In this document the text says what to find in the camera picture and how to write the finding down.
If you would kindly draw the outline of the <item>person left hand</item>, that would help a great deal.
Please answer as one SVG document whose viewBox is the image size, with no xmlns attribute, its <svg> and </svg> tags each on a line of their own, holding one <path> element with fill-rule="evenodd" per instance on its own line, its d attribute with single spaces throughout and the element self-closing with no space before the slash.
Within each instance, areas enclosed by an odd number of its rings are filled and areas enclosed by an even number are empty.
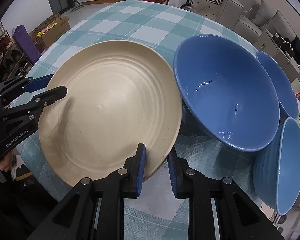
<svg viewBox="0 0 300 240">
<path fill-rule="evenodd" d="M 9 152 L 5 155 L 3 159 L 0 161 L 0 171 L 9 171 L 13 165 L 13 151 Z"/>
</svg>

